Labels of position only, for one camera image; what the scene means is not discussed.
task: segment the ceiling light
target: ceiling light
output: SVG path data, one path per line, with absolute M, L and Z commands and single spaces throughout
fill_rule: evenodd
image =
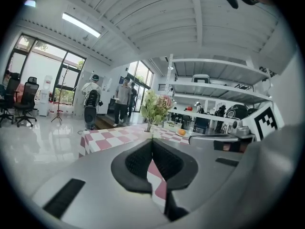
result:
M 24 5 L 26 6 L 31 6 L 31 7 L 36 7 L 36 2 L 34 0 L 26 0 Z
M 81 22 L 80 20 L 72 17 L 71 15 L 69 15 L 67 13 L 63 13 L 62 18 L 66 21 L 71 22 L 72 24 L 75 24 L 78 27 L 81 27 L 83 30 L 89 32 L 90 34 L 92 34 L 95 37 L 99 37 L 101 35 L 99 32 L 92 29 L 90 26 L 86 25 L 85 23 Z

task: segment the box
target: box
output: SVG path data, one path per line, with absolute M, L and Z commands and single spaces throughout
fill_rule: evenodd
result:
M 165 121 L 164 122 L 164 128 L 177 132 L 179 129 L 181 129 L 182 123 L 177 123 L 174 121 Z

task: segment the pink checkered tablecloth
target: pink checkered tablecloth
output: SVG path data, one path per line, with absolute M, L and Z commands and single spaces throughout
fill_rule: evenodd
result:
M 149 137 L 147 133 L 143 132 L 146 128 L 147 124 L 139 124 L 112 129 L 84 131 L 81 135 L 79 157 L 135 140 L 146 139 Z M 162 127 L 153 126 L 151 128 L 151 133 L 158 138 L 189 145 L 188 137 L 178 136 L 174 131 Z M 166 182 L 153 161 L 149 165 L 147 179 L 153 187 L 152 199 L 161 207 L 164 207 Z

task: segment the cap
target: cap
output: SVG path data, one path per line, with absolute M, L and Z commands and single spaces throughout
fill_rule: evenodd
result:
M 93 79 L 94 81 L 98 81 L 98 80 L 99 80 L 99 76 L 96 75 L 96 74 L 94 74 L 93 77 L 92 77 L 92 79 Z

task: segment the flower bouquet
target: flower bouquet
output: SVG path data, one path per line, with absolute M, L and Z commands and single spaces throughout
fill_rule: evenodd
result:
M 145 97 L 145 106 L 141 105 L 141 114 L 148 120 L 146 132 L 150 132 L 151 127 L 155 123 L 162 121 L 167 111 L 173 106 L 173 102 L 169 96 L 158 96 L 153 90 L 148 90 Z

